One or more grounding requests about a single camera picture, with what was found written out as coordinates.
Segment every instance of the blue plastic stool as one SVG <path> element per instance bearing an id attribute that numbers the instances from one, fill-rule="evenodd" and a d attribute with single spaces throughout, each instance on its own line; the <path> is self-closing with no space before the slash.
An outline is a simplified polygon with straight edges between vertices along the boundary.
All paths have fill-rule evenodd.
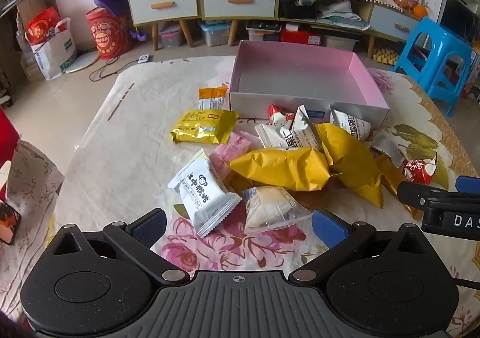
<path id="1" fill-rule="evenodd" d="M 426 60 L 409 55 L 421 33 L 426 33 L 431 39 L 431 52 Z M 425 17 L 410 35 L 393 71 L 402 68 L 430 98 L 448 102 L 450 108 L 447 116 L 452 116 L 453 108 L 469 77 L 471 53 L 472 48 L 467 43 Z M 445 64 L 453 55 L 461 57 L 464 61 L 462 73 L 455 85 L 443 73 Z M 422 66 L 422 71 L 418 71 L 413 64 Z"/>

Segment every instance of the yellow snack package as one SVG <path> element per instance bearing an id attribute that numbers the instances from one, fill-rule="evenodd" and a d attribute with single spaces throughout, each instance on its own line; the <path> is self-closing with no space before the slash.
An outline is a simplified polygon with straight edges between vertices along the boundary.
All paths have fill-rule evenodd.
<path id="1" fill-rule="evenodd" d="M 198 109 L 222 109 L 226 92 L 226 86 L 198 89 Z"/>
<path id="2" fill-rule="evenodd" d="M 228 163 L 240 175 L 296 192 L 324 187 L 330 173 L 325 156 L 311 147 L 275 147 L 251 151 Z"/>
<path id="3" fill-rule="evenodd" d="M 170 134 L 173 142 L 199 142 L 224 145 L 235 127 L 237 112 L 223 109 L 192 109 L 187 111 Z"/>
<path id="4" fill-rule="evenodd" d="M 330 169 L 339 173 L 346 187 L 382 208 L 380 170 L 370 151 L 336 125 L 322 123 L 316 129 Z"/>
<path id="5" fill-rule="evenodd" d="M 382 184 L 395 196 L 397 196 L 397 189 L 400 182 L 406 181 L 406 178 L 399 168 L 395 167 L 387 154 L 382 154 L 375 158 L 375 162 L 382 174 Z M 423 212 L 420 209 L 413 208 L 409 205 L 403 205 L 407 211 L 410 212 L 414 220 L 420 220 Z"/>

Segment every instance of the white shopping bag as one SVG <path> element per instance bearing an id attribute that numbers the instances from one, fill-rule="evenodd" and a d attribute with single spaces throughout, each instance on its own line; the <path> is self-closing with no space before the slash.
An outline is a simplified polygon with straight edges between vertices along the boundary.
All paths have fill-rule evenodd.
<path id="1" fill-rule="evenodd" d="M 67 29 L 59 30 L 61 25 L 66 24 Z M 53 37 L 44 43 L 32 46 L 35 59 L 47 81 L 62 75 L 77 57 L 77 50 L 70 33 L 70 19 L 60 21 L 51 31 Z"/>

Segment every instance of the orange fruit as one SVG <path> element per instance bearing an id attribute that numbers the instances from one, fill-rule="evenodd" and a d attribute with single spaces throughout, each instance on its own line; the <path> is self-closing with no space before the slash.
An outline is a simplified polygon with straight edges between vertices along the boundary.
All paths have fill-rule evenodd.
<path id="1" fill-rule="evenodd" d="M 412 11 L 413 11 L 413 15 L 415 17 L 418 17 L 419 19 L 422 19 L 425 16 L 428 16 L 427 8 L 422 5 L 417 5 L 416 7 L 413 8 Z"/>

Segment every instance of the gray ribbed plate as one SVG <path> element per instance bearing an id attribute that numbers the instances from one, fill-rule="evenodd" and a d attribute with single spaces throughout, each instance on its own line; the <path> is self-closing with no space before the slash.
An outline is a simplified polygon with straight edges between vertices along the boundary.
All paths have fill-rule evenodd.
<path id="1" fill-rule="evenodd" d="M 187 285 L 160 290 L 152 307 L 141 318 L 104 337 L 371 336 L 333 315 L 316 289 L 293 286 L 284 280 L 281 272 L 201 271 Z M 449 336 L 438 332 L 430 337 Z"/>

